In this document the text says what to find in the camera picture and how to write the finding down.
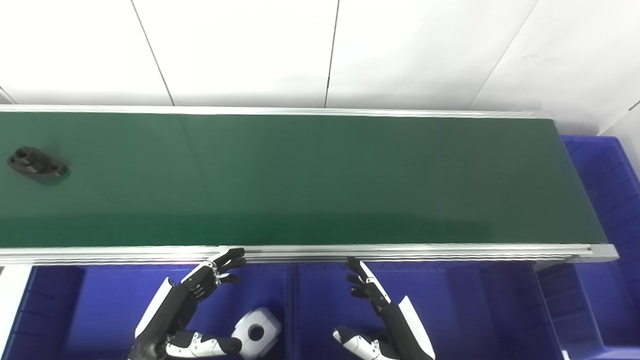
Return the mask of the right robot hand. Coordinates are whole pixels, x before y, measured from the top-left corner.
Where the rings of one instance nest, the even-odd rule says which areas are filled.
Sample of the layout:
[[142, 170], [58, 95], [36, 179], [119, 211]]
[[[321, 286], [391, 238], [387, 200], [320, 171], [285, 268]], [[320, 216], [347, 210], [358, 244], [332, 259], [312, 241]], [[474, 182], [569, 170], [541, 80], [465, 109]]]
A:
[[359, 360], [434, 360], [434, 347], [409, 296], [391, 300], [368, 265], [355, 256], [346, 259], [346, 280], [353, 297], [369, 301], [385, 328], [372, 335], [336, 326], [333, 338]]

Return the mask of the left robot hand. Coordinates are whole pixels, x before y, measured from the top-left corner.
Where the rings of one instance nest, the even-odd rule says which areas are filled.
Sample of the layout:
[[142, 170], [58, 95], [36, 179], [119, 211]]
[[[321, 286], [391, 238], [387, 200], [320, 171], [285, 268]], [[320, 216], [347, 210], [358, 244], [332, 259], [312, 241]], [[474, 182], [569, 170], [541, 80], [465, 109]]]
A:
[[246, 265], [242, 247], [221, 251], [203, 260], [180, 282], [165, 278], [134, 332], [128, 360], [204, 359], [238, 354], [243, 348], [237, 337], [215, 337], [186, 330], [199, 303], [221, 284], [237, 283], [230, 269]]

